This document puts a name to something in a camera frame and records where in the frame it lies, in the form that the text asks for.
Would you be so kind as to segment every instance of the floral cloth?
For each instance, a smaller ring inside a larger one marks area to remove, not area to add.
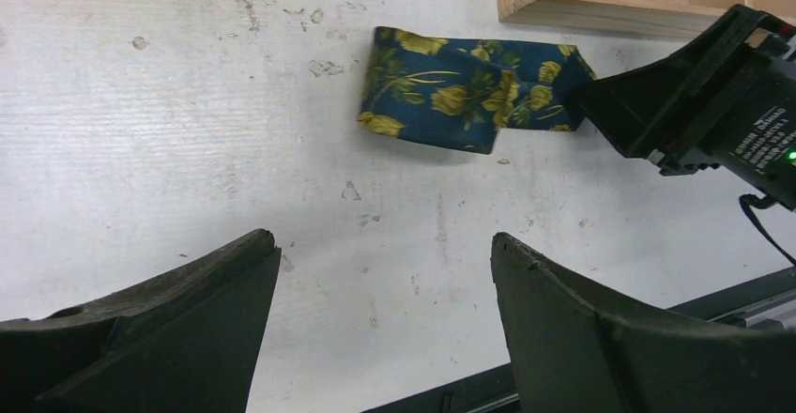
[[[489,154],[502,128],[577,129],[584,117],[562,102],[595,79],[573,45],[378,27],[358,121],[374,133]]]

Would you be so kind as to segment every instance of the white table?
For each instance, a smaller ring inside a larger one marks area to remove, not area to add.
[[[574,43],[601,75],[682,45],[501,24],[496,0],[0,0],[0,319],[264,227],[284,261],[249,410],[357,412],[508,361],[495,232],[658,306],[786,266],[733,174],[660,177],[589,124],[491,156],[359,130],[380,24]]]

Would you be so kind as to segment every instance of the wire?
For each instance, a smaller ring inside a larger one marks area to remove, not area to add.
[[[772,245],[778,251],[780,251],[780,253],[785,255],[785,257],[793,266],[796,266],[796,258],[790,256],[790,253],[786,252],[785,249],[781,248],[779,244],[776,243],[773,237],[769,235],[769,232],[766,231],[766,228],[763,227],[763,224],[760,223],[760,219],[758,219],[758,216],[755,214],[755,211],[752,209],[752,208],[759,210],[769,209],[774,205],[776,205],[777,203],[776,199],[772,198],[771,196],[767,196],[766,198],[761,199],[754,194],[745,194],[742,195],[741,198],[738,200],[741,202],[741,210],[743,211],[743,214],[745,214],[746,217],[749,218],[749,221],[752,222],[752,225],[754,225],[755,228],[757,228],[758,231],[763,235],[763,237],[768,239],[768,241],[771,242]]]

